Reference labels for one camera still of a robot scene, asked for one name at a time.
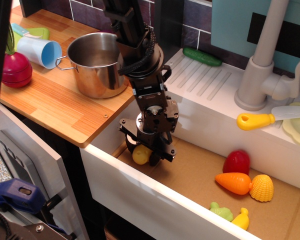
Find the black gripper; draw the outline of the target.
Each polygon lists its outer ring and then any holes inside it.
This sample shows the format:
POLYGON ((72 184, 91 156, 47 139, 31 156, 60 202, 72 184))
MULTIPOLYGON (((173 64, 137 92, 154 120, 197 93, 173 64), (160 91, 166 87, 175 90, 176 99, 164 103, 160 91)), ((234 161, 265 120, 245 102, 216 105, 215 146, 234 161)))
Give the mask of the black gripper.
POLYGON ((125 134, 125 143, 131 154, 138 145, 144 145, 152 150, 149 157, 150 166, 155 167, 161 160, 169 162, 174 160, 177 150, 172 144, 173 139, 170 132, 143 132, 140 119, 121 118, 119 124, 119 130, 125 134))

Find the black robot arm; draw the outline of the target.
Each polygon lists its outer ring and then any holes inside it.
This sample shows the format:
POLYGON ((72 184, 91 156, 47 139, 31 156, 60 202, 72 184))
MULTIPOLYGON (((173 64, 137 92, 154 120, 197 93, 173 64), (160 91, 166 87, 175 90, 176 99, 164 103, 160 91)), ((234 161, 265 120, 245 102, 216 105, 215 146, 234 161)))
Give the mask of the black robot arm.
POLYGON ((171 67, 164 64, 164 53, 156 42, 154 30, 144 21, 136 0, 105 0, 104 15, 117 36, 121 63, 118 73, 128 78, 140 109, 138 117, 122 118, 120 131, 126 136, 130 152, 138 146, 151 151, 148 161, 172 162, 177 151, 172 145, 179 111, 175 100, 166 95, 166 80, 171 67))

